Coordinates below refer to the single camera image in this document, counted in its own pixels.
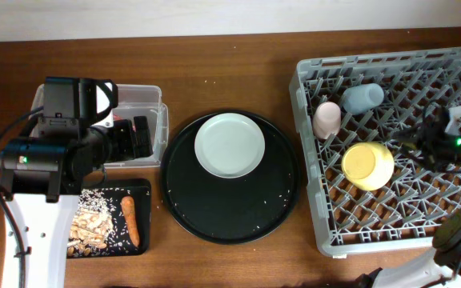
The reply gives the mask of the orange carrot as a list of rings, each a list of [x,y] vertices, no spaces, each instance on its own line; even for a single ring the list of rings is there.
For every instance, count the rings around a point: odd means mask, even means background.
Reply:
[[[121,207],[123,217],[126,221],[128,233],[130,235],[130,240],[135,247],[138,247],[140,243],[140,237],[138,232],[138,225],[136,222],[134,199],[131,196],[123,197],[121,201]]]

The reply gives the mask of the peanut shells and rice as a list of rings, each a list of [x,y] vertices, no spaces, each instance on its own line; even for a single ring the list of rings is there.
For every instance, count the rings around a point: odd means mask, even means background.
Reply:
[[[122,212],[124,188],[84,189],[70,227],[68,258],[127,256],[138,253]]]

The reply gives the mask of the pink cup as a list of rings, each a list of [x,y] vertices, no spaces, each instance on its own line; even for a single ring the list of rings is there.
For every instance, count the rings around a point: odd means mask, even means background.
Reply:
[[[313,117],[313,131],[317,138],[328,139],[337,135],[341,126],[341,110],[334,102],[320,104]]]

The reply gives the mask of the blue cup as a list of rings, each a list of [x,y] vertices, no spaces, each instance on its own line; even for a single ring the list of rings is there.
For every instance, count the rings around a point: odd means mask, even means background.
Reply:
[[[371,83],[348,88],[343,93],[343,109],[352,115],[364,114],[383,103],[380,85]]]

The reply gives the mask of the yellow bowl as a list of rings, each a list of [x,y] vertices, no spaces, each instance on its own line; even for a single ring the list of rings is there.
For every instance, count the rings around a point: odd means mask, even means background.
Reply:
[[[343,155],[341,168],[345,178],[360,190],[372,191],[385,186],[394,172],[392,153],[377,142],[360,142]]]

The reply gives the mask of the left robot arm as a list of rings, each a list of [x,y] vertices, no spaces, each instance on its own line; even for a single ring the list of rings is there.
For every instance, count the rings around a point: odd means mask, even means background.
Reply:
[[[25,126],[0,153],[8,234],[2,286],[63,286],[85,177],[151,155],[145,118],[112,119],[118,95],[110,79],[48,77],[37,89]]]

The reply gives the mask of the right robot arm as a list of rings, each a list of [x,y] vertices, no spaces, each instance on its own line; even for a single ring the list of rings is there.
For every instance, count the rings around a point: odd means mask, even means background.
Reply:
[[[400,142],[400,151],[411,156],[412,150],[422,158],[411,157],[426,170],[450,174],[450,164],[461,164],[461,134],[445,132],[444,120],[425,120],[415,127],[392,134]],[[461,286],[461,208],[437,229],[432,248],[416,259],[394,269],[378,268],[362,274],[355,287],[449,287]]]

